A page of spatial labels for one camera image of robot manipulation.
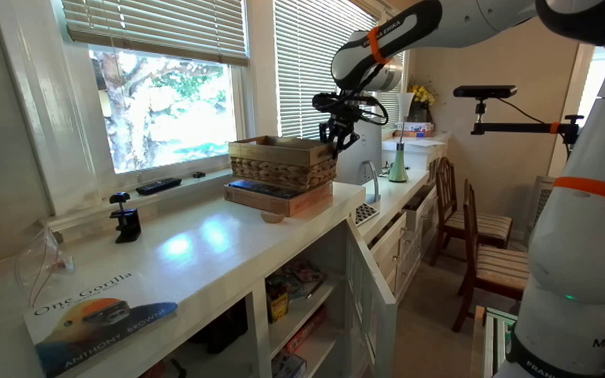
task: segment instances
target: window frame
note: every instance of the window frame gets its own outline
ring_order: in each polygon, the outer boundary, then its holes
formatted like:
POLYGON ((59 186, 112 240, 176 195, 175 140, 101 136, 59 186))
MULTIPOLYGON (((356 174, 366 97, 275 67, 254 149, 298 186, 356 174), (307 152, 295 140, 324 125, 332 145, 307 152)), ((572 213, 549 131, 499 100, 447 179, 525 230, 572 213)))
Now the window frame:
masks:
MULTIPOLYGON (((217 155, 115 174, 89 49, 64 40, 53 4, 0 0, 0 39, 54 216, 90 211, 148 182, 230 167, 226 155, 217 155)), ((237 140, 247 120, 243 76, 231 66, 237 140)))

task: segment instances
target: woven basket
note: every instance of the woven basket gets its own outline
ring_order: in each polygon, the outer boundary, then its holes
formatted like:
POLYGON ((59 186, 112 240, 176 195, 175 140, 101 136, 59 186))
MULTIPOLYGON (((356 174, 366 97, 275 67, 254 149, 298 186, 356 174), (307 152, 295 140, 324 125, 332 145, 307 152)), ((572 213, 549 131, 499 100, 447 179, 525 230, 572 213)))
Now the woven basket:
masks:
POLYGON ((234 177, 309 191, 336 179, 332 145, 307 140, 257 136, 230 145, 234 177))

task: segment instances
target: shelf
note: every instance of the shelf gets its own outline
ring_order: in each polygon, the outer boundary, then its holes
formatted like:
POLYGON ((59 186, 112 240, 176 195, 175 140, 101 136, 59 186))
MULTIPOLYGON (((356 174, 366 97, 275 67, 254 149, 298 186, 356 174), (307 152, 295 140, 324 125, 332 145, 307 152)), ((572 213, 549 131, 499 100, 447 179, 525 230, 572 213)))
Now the shelf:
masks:
POLYGON ((338 343, 341 328, 332 322, 324 322, 296 351, 298 357, 304 359, 304 375, 315 376, 326 357, 332 354, 332 350, 338 343))
POLYGON ((170 359, 176 359, 190 376, 253 376, 253 350, 247 350, 247 335, 242 335, 223 354, 207 356, 204 344, 184 343, 170 359))
POLYGON ((304 325, 304 322, 326 302, 336 290, 338 280, 328 275, 311 299, 290 300, 285 318, 269 325, 269 357, 273 359, 282 346, 304 325))

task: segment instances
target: book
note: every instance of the book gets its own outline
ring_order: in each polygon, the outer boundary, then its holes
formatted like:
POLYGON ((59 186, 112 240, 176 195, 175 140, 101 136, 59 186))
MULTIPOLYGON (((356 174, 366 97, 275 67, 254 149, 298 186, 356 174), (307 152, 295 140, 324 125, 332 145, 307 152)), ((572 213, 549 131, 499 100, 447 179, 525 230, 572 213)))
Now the book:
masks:
POLYGON ((25 325, 46 376, 94 357, 144 325, 176 313, 176 302, 144 296, 132 273, 119 273, 25 311, 25 325))

